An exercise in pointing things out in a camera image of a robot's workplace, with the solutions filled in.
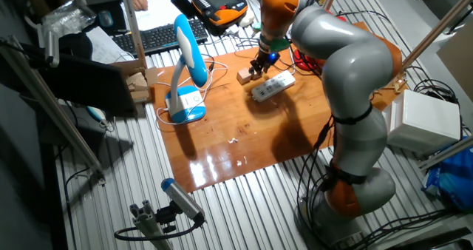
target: wooden table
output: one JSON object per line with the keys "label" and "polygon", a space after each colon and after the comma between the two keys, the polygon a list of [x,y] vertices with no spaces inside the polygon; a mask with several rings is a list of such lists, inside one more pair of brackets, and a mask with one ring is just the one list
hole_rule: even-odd
{"label": "wooden table", "polygon": [[[228,65],[228,71],[215,71],[202,120],[178,126],[159,122],[174,179],[187,192],[307,154],[330,117],[321,81],[311,72],[296,72],[292,87],[262,103],[252,99],[251,89],[265,79],[241,86],[236,76],[237,71],[250,66],[257,51],[255,47],[215,57],[215,61]],[[280,54],[276,66],[285,69],[281,61],[292,61],[288,50]],[[171,83],[174,67],[163,70],[158,80]],[[279,72],[271,67],[266,78]],[[184,70],[180,81],[188,76]],[[155,110],[166,107],[164,96],[169,90],[161,84],[152,87]],[[395,96],[392,90],[382,90],[373,105],[383,109]],[[160,117],[170,121],[162,110]],[[233,138],[238,142],[230,143]],[[326,140],[322,147],[329,143]]]}

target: blue object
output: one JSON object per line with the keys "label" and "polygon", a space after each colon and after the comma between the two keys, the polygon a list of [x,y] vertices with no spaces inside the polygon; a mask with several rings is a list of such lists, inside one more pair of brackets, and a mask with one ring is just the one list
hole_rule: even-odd
{"label": "blue object", "polygon": [[98,21],[102,27],[111,27],[113,25],[112,14],[108,10],[102,10],[98,13]]}
{"label": "blue object", "polygon": [[86,108],[86,111],[89,113],[90,117],[92,117],[97,122],[101,122],[105,119],[105,116],[103,116],[102,112],[97,112],[97,110],[99,110],[99,109],[96,109],[94,107],[87,107]]}
{"label": "blue object", "polygon": [[423,190],[473,212],[473,147],[447,158],[429,171]]}
{"label": "blue object", "polygon": [[278,56],[276,53],[271,53],[268,57],[268,62],[270,64],[274,64],[278,60]]}
{"label": "blue object", "polygon": [[[193,92],[195,92],[196,95],[201,98],[199,90],[194,86],[179,87],[177,89],[177,97],[180,97],[181,95],[187,95]],[[171,99],[171,92],[168,92],[166,94],[166,99]],[[204,103],[201,103],[200,105],[195,106],[195,108],[193,109],[188,108],[171,114],[171,119],[176,124],[185,124],[203,118],[206,112],[207,110],[205,108]]]}
{"label": "blue object", "polygon": [[174,21],[174,33],[179,47],[183,52],[184,60],[191,74],[192,81],[198,86],[203,87],[207,82],[207,67],[200,55],[199,47],[192,33],[191,25],[185,15],[180,14]]}
{"label": "blue object", "polygon": [[161,189],[163,192],[166,192],[166,190],[175,182],[176,181],[173,178],[167,178],[161,183]]}

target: keyboard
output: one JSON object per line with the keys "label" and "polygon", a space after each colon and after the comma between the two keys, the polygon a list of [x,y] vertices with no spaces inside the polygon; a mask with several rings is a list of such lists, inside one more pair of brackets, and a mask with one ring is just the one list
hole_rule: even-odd
{"label": "keyboard", "polygon": [[[204,24],[200,20],[189,20],[192,32],[198,44],[207,41],[207,32]],[[174,25],[168,24],[162,27],[147,31],[140,31],[143,48],[146,55],[161,53],[179,48],[176,36],[174,35]],[[124,51],[137,57],[132,35],[115,36],[113,41]]]}

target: blue desk lamp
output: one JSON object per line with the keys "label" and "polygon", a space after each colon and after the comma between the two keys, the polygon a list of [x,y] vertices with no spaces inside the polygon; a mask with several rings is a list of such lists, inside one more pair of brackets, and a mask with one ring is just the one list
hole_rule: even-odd
{"label": "blue desk lamp", "polygon": [[174,68],[171,80],[171,91],[166,95],[166,106],[171,119],[176,124],[197,121],[205,115],[205,104],[200,91],[194,86],[177,88],[180,74],[187,66],[192,81],[203,87],[207,82],[207,67],[200,55],[191,26],[187,18],[181,14],[174,21],[174,33],[182,51],[182,55]]}

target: white power strip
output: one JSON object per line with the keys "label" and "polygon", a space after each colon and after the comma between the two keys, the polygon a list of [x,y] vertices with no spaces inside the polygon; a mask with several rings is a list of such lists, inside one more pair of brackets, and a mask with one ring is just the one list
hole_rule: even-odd
{"label": "white power strip", "polygon": [[290,74],[290,72],[285,70],[267,80],[265,83],[253,88],[251,94],[253,94],[253,99],[258,102],[263,102],[282,90],[292,86],[295,81],[296,79]]}

